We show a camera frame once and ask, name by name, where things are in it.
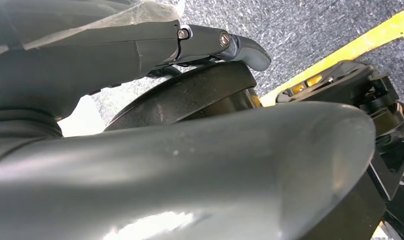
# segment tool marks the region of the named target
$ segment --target black plastic body panel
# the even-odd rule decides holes
[[[122,32],[129,34],[128,40],[111,36],[105,43],[76,43],[1,54],[0,110],[34,109],[57,120],[65,118],[82,96],[142,78],[170,57],[178,48],[174,37],[177,25],[177,21],[144,23],[122,28]],[[155,26],[166,30],[138,37],[147,40],[133,40],[142,28]]]
[[[399,186],[395,198],[386,203],[387,214],[384,221],[390,223],[396,233],[404,240],[404,185]]]
[[[377,229],[386,206],[368,173],[353,190],[316,225],[303,240],[369,240]]]
[[[374,138],[359,109],[319,102],[30,138],[0,156],[0,240],[101,240],[169,212],[194,221],[156,239],[299,239],[365,173]]]

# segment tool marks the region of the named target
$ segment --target gray carpet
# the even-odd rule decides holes
[[[254,72],[263,96],[403,9],[404,0],[187,0],[181,22],[223,28],[260,43],[272,58],[267,71]],[[390,74],[404,100],[403,40],[359,60]],[[107,123],[160,81],[136,80],[104,89],[93,99]]]

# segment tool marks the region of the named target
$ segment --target yellow floor marking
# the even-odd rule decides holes
[[[275,104],[275,99],[279,92],[322,72],[340,61],[356,59],[360,55],[400,37],[404,37],[404,10],[267,93],[261,98],[261,102],[265,107],[272,106]]]

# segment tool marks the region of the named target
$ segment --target lever pivot bolt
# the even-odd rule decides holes
[[[177,35],[179,39],[187,39],[190,36],[186,29],[180,29]]]
[[[230,35],[226,32],[220,33],[219,41],[222,47],[227,48],[230,45]]]

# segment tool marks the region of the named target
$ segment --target hex bolt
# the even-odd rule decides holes
[[[220,33],[219,42],[223,48],[226,48],[230,45],[230,35],[226,32]]]
[[[179,39],[187,39],[189,38],[190,34],[186,29],[180,29],[177,33]]]

